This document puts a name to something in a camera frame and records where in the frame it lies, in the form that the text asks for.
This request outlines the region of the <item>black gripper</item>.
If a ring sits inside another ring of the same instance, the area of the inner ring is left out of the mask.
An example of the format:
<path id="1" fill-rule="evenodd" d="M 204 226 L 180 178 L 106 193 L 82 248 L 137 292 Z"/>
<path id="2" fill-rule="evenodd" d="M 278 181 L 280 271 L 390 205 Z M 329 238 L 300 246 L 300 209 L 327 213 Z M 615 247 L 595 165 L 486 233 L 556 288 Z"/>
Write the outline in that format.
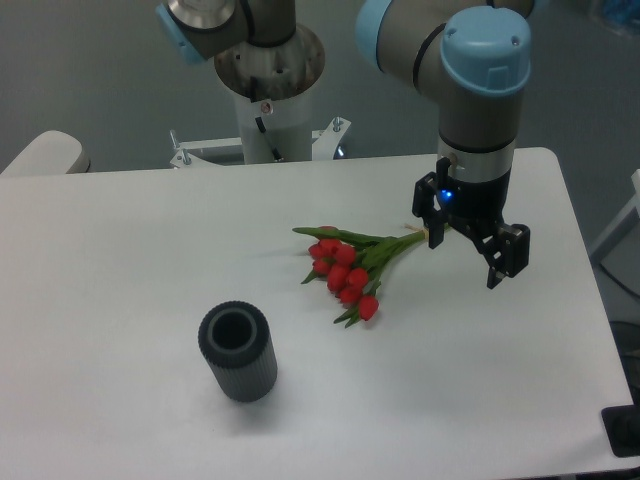
<path id="1" fill-rule="evenodd" d="M 443 157 L 436 162 L 436 174 L 430 172 L 415 183 L 412 213 L 422 219 L 430 249 L 444 241 L 446 217 L 451 220 L 487 262 L 486 285 L 494 289 L 503 279 L 514 278 L 529 264 L 529 227 L 507 224 L 502 214 L 511 171 L 499 178 L 475 183 L 454 178 L 449 174 L 451 167 L 451 160 Z"/>

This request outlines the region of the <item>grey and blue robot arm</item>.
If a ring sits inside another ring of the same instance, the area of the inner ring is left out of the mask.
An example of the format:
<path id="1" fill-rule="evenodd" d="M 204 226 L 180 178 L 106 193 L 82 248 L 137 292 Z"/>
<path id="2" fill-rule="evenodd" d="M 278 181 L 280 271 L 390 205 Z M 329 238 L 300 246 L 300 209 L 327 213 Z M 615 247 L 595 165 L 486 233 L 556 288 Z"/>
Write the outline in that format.
<path id="1" fill-rule="evenodd" d="M 503 218 L 524 88 L 533 1 L 368 1 L 361 54 L 435 102 L 438 159 L 414 187 L 413 214 L 438 246 L 451 227 L 488 265 L 489 287 L 528 264 L 530 231 Z M 308 161 L 308 95 L 325 52 L 292 1 L 164 1 L 160 25 L 189 64 L 212 62 L 234 95 L 247 163 Z"/>

